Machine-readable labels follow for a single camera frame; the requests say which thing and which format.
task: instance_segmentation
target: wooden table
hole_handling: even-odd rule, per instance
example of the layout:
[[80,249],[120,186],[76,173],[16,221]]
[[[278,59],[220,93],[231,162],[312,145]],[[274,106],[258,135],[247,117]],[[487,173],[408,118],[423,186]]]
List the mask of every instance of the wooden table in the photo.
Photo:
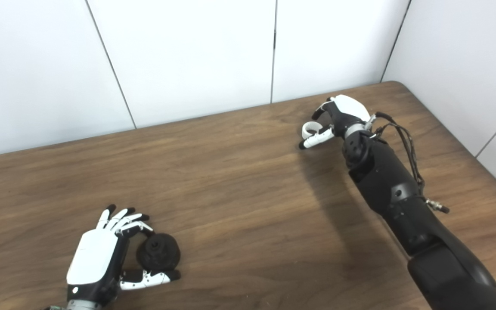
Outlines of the wooden table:
[[[427,196],[452,210],[439,218],[496,278],[495,179],[401,84],[339,93],[411,131]],[[427,309],[340,140],[297,149],[331,94],[0,155],[0,310],[64,306],[79,238],[110,203],[183,252],[180,281],[123,292],[116,310]]]

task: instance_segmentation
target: black robotic arm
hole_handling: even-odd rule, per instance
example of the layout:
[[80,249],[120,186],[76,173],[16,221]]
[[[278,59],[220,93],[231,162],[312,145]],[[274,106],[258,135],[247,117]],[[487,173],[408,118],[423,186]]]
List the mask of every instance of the black robotic arm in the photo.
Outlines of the black robotic arm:
[[[314,112],[317,120],[328,112],[332,124],[308,122],[302,129],[300,149],[333,137],[344,139],[342,153],[349,174],[368,206],[390,227],[411,257],[408,270],[433,310],[496,310],[496,282],[479,259],[441,222],[432,210],[449,212],[423,196],[408,131],[384,113],[370,116],[348,96],[331,97]],[[389,123],[372,132],[376,118]],[[392,126],[401,136],[411,162],[411,173],[381,138]]]

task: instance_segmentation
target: cable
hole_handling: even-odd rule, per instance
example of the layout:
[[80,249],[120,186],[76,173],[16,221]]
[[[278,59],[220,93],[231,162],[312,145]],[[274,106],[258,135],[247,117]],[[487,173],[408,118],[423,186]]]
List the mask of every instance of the cable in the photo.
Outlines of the cable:
[[401,141],[403,142],[403,147],[405,147],[405,151],[407,152],[407,157],[409,158],[409,164],[411,165],[413,178],[415,179],[418,185],[419,194],[423,196],[425,181],[424,178],[422,178],[419,172],[419,168],[417,166],[417,155],[415,150],[415,144],[413,142],[413,138],[411,134],[405,127],[398,125],[397,122],[395,122],[394,119],[388,114],[385,114],[383,112],[377,112],[376,117],[384,118],[385,120],[389,121],[388,124],[376,129],[374,134],[376,134],[378,137],[382,135],[382,132],[384,132],[384,129],[386,129],[388,126],[392,126],[397,130],[397,133],[399,134]]

